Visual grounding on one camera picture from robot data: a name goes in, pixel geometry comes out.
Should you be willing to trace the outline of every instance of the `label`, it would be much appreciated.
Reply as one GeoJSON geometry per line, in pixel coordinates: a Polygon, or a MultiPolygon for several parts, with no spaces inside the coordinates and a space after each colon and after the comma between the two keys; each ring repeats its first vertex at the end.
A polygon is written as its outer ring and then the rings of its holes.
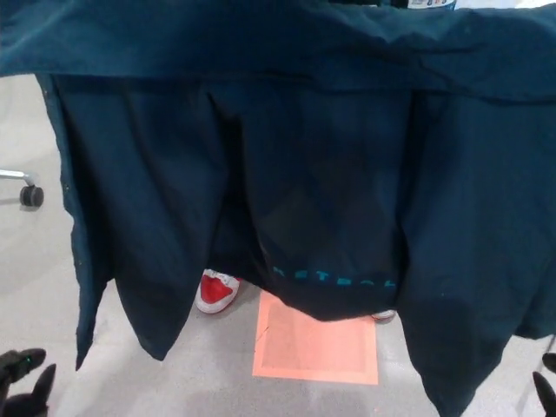
{"type": "Polygon", "coordinates": [[[408,9],[449,9],[455,8],[456,0],[409,0],[408,9]]]}

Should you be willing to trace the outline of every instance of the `shoe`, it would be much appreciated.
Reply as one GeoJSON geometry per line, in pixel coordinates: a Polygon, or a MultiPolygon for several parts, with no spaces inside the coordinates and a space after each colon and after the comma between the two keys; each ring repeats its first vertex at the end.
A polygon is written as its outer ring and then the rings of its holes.
{"type": "Polygon", "coordinates": [[[240,280],[233,276],[205,270],[197,289],[195,305],[205,314],[217,314],[237,296],[240,280]]]}
{"type": "Polygon", "coordinates": [[[380,324],[389,323],[394,319],[395,316],[396,312],[393,310],[386,310],[381,313],[371,315],[371,317],[373,317],[373,319],[380,324]]]}

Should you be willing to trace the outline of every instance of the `chair caster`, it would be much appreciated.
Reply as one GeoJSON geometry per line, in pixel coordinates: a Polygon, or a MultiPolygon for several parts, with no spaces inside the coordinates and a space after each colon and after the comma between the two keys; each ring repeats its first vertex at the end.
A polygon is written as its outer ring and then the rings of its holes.
{"type": "Polygon", "coordinates": [[[35,185],[23,187],[19,193],[19,202],[25,207],[39,208],[44,202],[44,191],[35,185]]]}

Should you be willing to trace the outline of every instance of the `red shoe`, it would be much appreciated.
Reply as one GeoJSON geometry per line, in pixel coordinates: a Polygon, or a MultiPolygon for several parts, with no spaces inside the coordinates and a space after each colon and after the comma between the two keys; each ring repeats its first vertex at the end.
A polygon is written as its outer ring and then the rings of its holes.
{"type": "Polygon", "coordinates": [[[220,313],[232,303],[239,288],[237,278],[207,269],[197,289],[195,305],[205,314],[220,313]]]}

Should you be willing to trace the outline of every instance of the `dark fabric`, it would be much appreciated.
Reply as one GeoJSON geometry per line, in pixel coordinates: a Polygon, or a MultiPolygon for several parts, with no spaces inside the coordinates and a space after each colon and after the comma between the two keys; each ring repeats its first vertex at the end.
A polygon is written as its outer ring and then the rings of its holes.
{"type": "Polygon", "coordinates": [[[209,267],[324,321],[396,308],[461,415],[556,330],[556,8],[261,4],[0,0],[62,156],[78,366],[109,279],[162,360],[209,267]]]}

